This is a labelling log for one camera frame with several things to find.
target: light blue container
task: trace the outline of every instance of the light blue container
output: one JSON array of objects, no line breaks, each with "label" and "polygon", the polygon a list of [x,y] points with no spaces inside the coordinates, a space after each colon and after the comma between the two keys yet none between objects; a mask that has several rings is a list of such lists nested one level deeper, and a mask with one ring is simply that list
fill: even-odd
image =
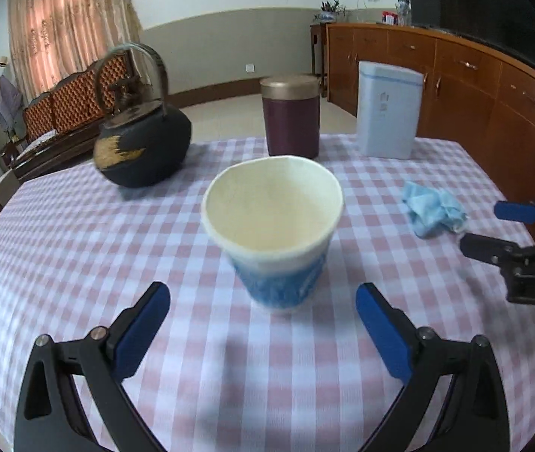
[{"label": "light blue container", "polygon": [[343,212],[336,177],[311,160],[268,157],[228,168],[202,201],[202,223],[251,298],[290,311],[313,292]]}]

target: tiled floor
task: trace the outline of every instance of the tiled floor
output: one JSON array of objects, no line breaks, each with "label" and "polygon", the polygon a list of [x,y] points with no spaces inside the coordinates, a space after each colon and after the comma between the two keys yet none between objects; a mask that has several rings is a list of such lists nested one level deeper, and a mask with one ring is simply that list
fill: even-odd
[{"label": "tiled floor", "polygon": [[[355,117],[322,99],[322,134],[354,134]],[[192,141],[265,136],[260,95],[194,105],[184,109],[192,121]]]}]

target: sofa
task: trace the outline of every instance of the sofa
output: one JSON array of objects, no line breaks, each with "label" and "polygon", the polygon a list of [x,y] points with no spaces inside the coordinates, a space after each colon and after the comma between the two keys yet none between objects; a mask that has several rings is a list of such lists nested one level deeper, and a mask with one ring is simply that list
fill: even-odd
[{"label": "sofa", "polygon": [[[10,157],[9,167],[25,182],[69,167],[91,155],[105,117],[96,100],[94,79],[97,63],[60,81],[42,93],[23,111],[29,145]],[[107,110],[118,107],[115,92],[139,82],[129,53],[116,55],[104,66],[102,92]]]}]

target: sideboard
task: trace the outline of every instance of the sideboard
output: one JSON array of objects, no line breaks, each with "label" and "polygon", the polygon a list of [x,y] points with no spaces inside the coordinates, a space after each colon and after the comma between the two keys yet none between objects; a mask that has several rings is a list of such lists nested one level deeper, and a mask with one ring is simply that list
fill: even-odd
[{"label": "sideboard", "polygon": [[360,61],[416,70],[418,135],[457,141],[508,200],[535,200],[535,69],[444,32],[341,23],[327,34],[330,102],[357,114]]}]

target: pink and white gingham tablecloth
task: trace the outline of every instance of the pink and white gingham tablecloth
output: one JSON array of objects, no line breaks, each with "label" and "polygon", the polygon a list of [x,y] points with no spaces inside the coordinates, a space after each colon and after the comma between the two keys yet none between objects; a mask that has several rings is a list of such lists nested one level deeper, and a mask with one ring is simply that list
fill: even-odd
[{"label": "pink and white gingham tablecloth", "polygon": [[[12,441],[37,335],[82,338],[159,280],[172,307],[124,386],[167,450],[356,451],[401,388],[355,310],[357,287],[372,281],[417,327],[461,341],[489,337],[518,450],[535,431],[535,307],[505,302],[498,270],[464,258],[458,235],[417,238],[402,187],[447,188],[473,232],[521,245],[531,243],[528,233],[495,219],[503,197],[458,144],[418,139],[411,160],[398,161],[362,157],[354,141],[322,137],[319,161],[341,182],[346,209],[317,293],[289,316],[251,306],[200,226],[211,180],[266,155],[263,139],[194,144],[181,172],[142,190],[118,188],[92,163],[23,185],[0,213],[0,431]],[[112,447],[77,382],[97,437]]]}]

